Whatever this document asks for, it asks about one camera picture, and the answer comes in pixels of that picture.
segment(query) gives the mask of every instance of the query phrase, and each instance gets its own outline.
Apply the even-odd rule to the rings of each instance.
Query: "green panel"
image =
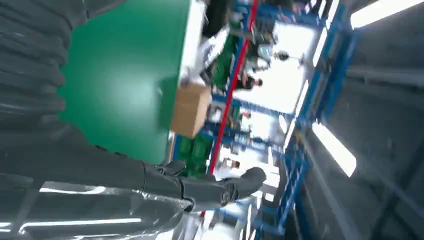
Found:
[[[202,136],[196,136],[193,143],[193,150],[191,151],[192,159],[200,159],[202,163],[208,159],[211,153],[213,141]]]
[[[178,149],[178,154],[180,157],[190,157],[190,155],[192,154],[192,146],[193,146],[193,140],[185,137],[185,136],[180,136],[179,139],[179,149]]]
[[[189,0],[128,0],[73,33],[61,117],[92,144],[165,159]]]

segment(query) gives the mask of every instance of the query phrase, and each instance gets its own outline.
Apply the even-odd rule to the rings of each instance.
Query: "ceiling light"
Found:
[[[356,157],[324,125],[315,122],[312,131],[346,175],[351,177],[357,167]]]
[[[279,122],[279,126],[280,126],[282,132],[283,133],[287,133],[287,122],[286,122],[286,119],[282,115],[280,115],[280,116],[278,116],[278,122]]]
[[[319,6],[318,16],[321,19],[323,17],[324,9],[326,8],[326,0],[322,0],[321,5]]]
[[[297,102],[296,109],[294,110],[294,114],[296,118],[301,113],[301,109],[304,104],[306,93],[308,92],[308,88],[309,88],[309,83],[308,83],[308,80],[306,79],[305,83],[303,84],[302,91],[300,92],[299,101]]]
[[[333,0],[330,6],[330,10],[328,11],[328,20],[330,22],[333,21],[334,16],[336,15],[337,7],[339,6],[340,0]]]
[[[422,2],[424,0],[379,0],[353,13],[350,22],[352,28],[360,28]]]
[[[316,45],[315,53],[313,54],[312,63],[313,66],[316,67],[318,64],[318,60],[320,60],[321,53],[324,49],[324,44],[327,40],[327,29],[324,27],[322,29],[321,35],[319,36],[318,44]]]
[[[284,148],[283,148],[284,152],[286,152],[286,149],[289,146],[290,139],[292,138],[293,131],[295,130],[295,125],[296,125],[296,119],[293,118],[293,120],[291,120],[290,127],[288,128],[287,135],[285,135]]]

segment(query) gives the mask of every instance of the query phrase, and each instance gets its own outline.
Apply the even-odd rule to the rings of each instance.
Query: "blue steel beam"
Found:
[[[334,105],[336,104],[336,100],[339,97],[340,91],[342,89],[343,81],[345,80],[346,72],[354,54],[354,49],[357,45],[357,42],[357,31],[354,31],[350,35],[344,37],[335,60],[333,73],[328,79],[328,87],[324,92],[322,101],[316,113],[318,118],[327,119],[332,113]]]

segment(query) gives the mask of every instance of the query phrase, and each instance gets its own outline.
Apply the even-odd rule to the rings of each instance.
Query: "person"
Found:
[[[0,213],[8,221],[0,239],[160,233],[184,212],[223,207],[265,181],[260,168],[222,181],[182,177],[185,164],[158,168],[95,147],[59,118],[72,30],[124,2],[0,0]]]
[[[246,71],[244,71],[241,75],[241,78],[238,79],[237,85],[235,86],[235,90],[252,90],[253,87],[258,86],[262,87],[263,85],[262,79],[255,79],[250,76]]]

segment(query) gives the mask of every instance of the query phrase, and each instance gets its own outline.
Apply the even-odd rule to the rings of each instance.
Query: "fluorescent light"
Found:
[[[268,164],[274,166],[273,148],[268,147]]]
[[[357,167],[356,157],[324,125],[315,122],[312,131],[346,175],[351,177]]]
[[[280,128],[282,129],[282,132],[283,133],[287,133],[287,122],[286,122],[286,119],[282,115],[280,115],[280,116],[278,116],[278,122],[279,122]]]
[[[319,19],[323,17],[324,9],[326,9],[326,4],[327,4],[326,0],[322,0],[318,10]]]
[[[312,63],[313,66],[316,67],[318,64],[318,60],[320,60],[321,53],[324,49],[324,44],[327,40],[327,29],[324,27],[322,29],[321,35],[319,36],[318,44],[316,45],[315,53],[313,54]]]
[[[304,101],[305,101],[306,93],[308,92],[308,88],[309,88],[309,83],[308,83],[308,80],[306,79],[305,83],[303,84],[302,91],[300,92],[299,102],[297,103],[296,109],[294,110],[294,114],[295,114],[296,118],[301,113],[301,109],[302,109],[302,106],[304,105]]]
[[[350,22],[353,28],[360,28],[422,2],[424,0],[379,0],[353,13]]]
[[[308,14],[308,13],[309,13],[309,11],[311,11],[311,8],[309,7],[309,5],[306,5],[306,6],[305,6],[305,12]]]
[[[256,235],[256,229],[253,230],[252,235],[250,236],[249,240],[255,240],[255,235]]]
[[[94,195],[94,194],[101,194],[106,190],[106,187],[104,186],[98,186],[94,188],[93,190],[89,191],[66,191],[66,190],[59,190],[59,189],[53,189],[53,188],[47,188],[42,187],[40,188],[40,193],[57,193],[57,194],[81,194],[81,195]]]
[[[286,152],[286,149],[289,146],[290,139],[292,138],[293,131],[295,130],[295,125],[296,125],[296,119],[293,118],[293,120],[291,120],[290,127],[288,128],[288,132],[285,135],[284,148],[283,148],[284,152]]]
[[[330,22],[333,21],[334,16],[336,15],[337,7],[339,6],[340,0],[333,0],[330,6],[330,10],[328,11],[328,20]]]
[[[274,195],[273,195],[273,194],[271,194],[271,193],[265,193],[265,199],[266,199],[267,201],[272,202],[272,201],[274,201]]]

